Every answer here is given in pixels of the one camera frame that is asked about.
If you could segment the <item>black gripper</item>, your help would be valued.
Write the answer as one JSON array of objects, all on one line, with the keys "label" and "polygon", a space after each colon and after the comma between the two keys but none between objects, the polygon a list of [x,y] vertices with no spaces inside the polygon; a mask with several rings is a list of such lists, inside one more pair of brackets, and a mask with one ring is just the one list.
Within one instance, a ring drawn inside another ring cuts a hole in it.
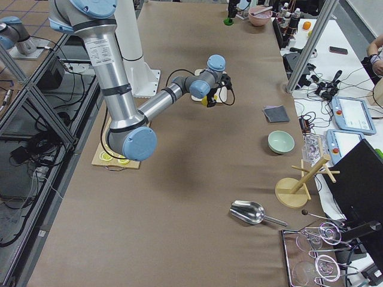
[{"label": "black gripper", "polygon": [[229,0],[228,3],[228,18],[233,19],[235,18],[238,10],[237,5],[239,4],[239,0]]},{"label": "black gripper", "polygon": [[228,76],[228,74],[222,74],[220,81],[218,84],[215,85],[215,87],[211,90],[214,93],[211,96],[206,97],[206,107],[207,108],[212,108],[216,105],[216,99],[214,97],[215,93],[219,88],[226,87],[227,92],[232,89],[232,82],[231,78]]}]

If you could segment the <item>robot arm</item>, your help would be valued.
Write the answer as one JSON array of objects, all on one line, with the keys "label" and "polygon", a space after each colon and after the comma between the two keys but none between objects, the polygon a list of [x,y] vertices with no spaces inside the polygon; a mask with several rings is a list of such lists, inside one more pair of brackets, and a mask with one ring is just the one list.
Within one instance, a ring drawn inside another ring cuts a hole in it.
[{"label": "robot arm", "polygon": [[176,77],[140,107],[135,105],[132,87],[126,75],[116,32],[124,6],[118,1],[49,1],[52,29],[80,37],[83,42],[111,122],[105,140],[107,145],[126,159],[143,161],[156,149],[157,136],[149,121],[174,104],[184,94],[212,99],[224,86],[231,87],[224,73],[226,61],[219,54],[209,57],[207,67],[199,75]]},{"label": "robot arm", "polygon": [[248,17],[251,0],[228,0],[227,3],[228,18],[239,17],[240,19],[245,19]]}]

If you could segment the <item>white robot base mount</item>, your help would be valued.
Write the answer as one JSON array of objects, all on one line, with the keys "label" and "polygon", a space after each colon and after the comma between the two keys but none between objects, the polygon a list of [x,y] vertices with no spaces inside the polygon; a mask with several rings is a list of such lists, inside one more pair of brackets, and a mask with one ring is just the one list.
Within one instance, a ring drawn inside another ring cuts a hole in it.
[{"label": "white robot base mount", "polygon": [[133,1],[118,1],[114,17],[117,22],[115,34],[132,94],[138,98],[151,98],[157,93],[161,71],[151,69],[144,59]]}]

